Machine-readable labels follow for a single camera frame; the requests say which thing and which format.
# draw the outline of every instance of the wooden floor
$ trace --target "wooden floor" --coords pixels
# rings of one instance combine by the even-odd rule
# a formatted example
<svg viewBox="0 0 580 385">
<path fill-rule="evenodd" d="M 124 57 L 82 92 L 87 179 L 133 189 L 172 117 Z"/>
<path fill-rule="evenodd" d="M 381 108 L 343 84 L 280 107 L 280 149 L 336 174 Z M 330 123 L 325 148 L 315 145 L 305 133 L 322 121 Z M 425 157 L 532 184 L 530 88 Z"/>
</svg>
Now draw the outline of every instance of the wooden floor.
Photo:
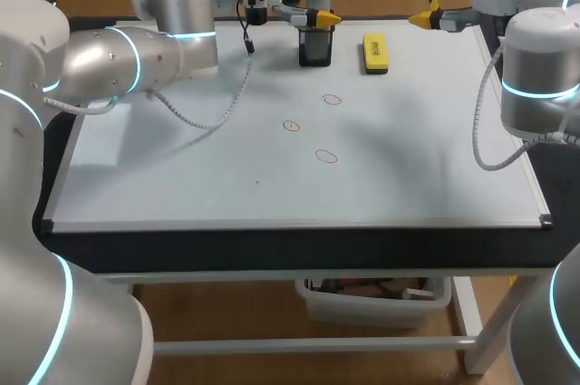
<svg viewBox="0 0 580 385">
<path fill-rule="evenodd" d="M 443 8 L 469 0 L 440 0 Z M 69 16 L 132 15 L 131 0 L 59 0 Z M 415 14 L 428 0 L 333 0 L 343 15 Z M 508 279 L 472 278 L 482 318 L 487 320 L 508 288 Z M 181 284 L 140 286 L 138 297 L 150 314 L 156 339 L 242 339 L 307 336 L 381 336 L 384 329 L 310 322 L 291 283 Z M 417 334 L 449 335 L 450 317 L 435 314 Z M 150 385 L 242 384 L 460 384 L 456 353 L 362 353 L 156 358 Z M 481 383 L 510 385 L 507 362 L 500 358 Z"/>
</svg>

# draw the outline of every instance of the red circle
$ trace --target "red circle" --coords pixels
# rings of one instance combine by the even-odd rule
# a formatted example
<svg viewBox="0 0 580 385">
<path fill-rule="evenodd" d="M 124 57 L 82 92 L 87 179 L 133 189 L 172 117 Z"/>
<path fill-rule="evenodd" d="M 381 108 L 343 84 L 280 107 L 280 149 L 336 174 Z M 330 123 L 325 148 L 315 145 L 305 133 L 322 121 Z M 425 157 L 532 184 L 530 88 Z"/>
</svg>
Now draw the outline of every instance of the red circle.
<svg viewBox="0 0 580 385">
<path fill-rule="evenodd" d="M 300 130 L 300 126 L 296 122 L 294 122 L 293 120 L 285 120 L 282 123 L 282 125 L 288 131 L 299 131 Z"/>
<path fill-rule="evenodd" d="M 323 95 L 323 100 L 326 104 L 329 104 L 331 106 L 338 106 L 339 104 L 343 103 L 343 100 L 340 97 L 332 95 L 331 93 L 326 93 L 325 95 Z"/>
<path fill-rule="evenodd" d="M 324 156 L 331 156 L 333 159 L 324 159 Z M 338 157 L 336 157 L 332 152 L 327 151 L 326 149 L 317 149 L 316 158 L 319 159 L 320 161 L 323 161 L 324 163 L 329 164 L 333 164 L 338 161 Z"/>
</svg>

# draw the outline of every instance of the black table edge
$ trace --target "black table edge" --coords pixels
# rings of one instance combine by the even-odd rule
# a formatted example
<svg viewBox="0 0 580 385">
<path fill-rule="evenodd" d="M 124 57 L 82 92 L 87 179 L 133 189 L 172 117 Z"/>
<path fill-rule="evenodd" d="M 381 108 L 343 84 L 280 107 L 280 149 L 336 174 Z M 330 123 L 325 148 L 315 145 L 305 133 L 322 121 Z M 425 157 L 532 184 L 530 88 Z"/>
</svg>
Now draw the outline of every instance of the black table edge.
<svg viewBox="0 0 580 385">
<path fill-rule="evenodd" d="M 345 20 L 406 19 L 405 15 Z M 79 17 L 71 30 L 95 30 L 134 17 Z M 221 21 L 233 18 L 218 18 Z M 490 50 L 491 22 L 482 24 Z M 74 117 L 59 115 L 45 131 L 41 198 L 34 232 L 48 249 L 96 274 L 301 269 L 552 268 L 576 245 L 580 152 L 545 145 L 530 159 L 553 226 L 536 228 L 316 228 L 63 234 L 43 220 Z"/>
</svg>

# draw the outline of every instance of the white table surface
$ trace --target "white table surface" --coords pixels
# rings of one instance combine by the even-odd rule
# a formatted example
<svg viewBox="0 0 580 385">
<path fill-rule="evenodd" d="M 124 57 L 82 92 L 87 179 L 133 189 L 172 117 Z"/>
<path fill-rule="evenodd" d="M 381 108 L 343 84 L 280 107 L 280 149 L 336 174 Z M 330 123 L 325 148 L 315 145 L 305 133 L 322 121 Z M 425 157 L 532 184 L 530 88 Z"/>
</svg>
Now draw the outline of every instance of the white table surface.
<svg viewBox="0 0 580 385">
<path fill-rule="evenodd" d="M 256 45 L 249 84 L 216 132 L 204 136 L 143 94 L 77 124 L 70 166 L 65 159 L 60 193 L 44 215 L 54 232 L 540 227 L 548 210 L 527 156 L 499 172 L 473 158 L 474 103 L 489 59 L 478 28 L 447 34 L 404 21 L 344 22 L 332 65 L 309 69 L 298 65 L 293 27 L 268 23 L 249 32 Z M 369 32 L 387 38 L 386 75 L 362 72 Z M 217 23 L 217 38 L 217 77 L 163 92 L 199 121 L 221 116 L 246 67 L 239 24 Z M 501 126 L 495 73 L 491 83 L 480 147 L 497 162 L 519 141 Z M 325 94 L 342 103 L 329 105 Z M 285 129 L 285 121 L 300 130 Z M 331 156 L 320 149 L 337 161 L 321 161 L 317 155 Z"/>
</svg>

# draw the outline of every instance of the yellow eraser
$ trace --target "yellow eraser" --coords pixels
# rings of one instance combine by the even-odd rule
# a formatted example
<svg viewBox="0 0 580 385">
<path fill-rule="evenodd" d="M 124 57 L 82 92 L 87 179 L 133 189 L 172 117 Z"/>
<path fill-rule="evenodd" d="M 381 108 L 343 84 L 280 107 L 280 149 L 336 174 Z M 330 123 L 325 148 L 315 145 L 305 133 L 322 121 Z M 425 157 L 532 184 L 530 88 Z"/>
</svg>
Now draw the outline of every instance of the yellow eraser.
<svg viewBox="0 0 580 385">
<path fill-rule="evenodd" d="M 389 54 L 384 34 L 365 34 L 362 48 L 364 69 L 367 74 L 386 74 L 389 71 Z"/>
</svg>

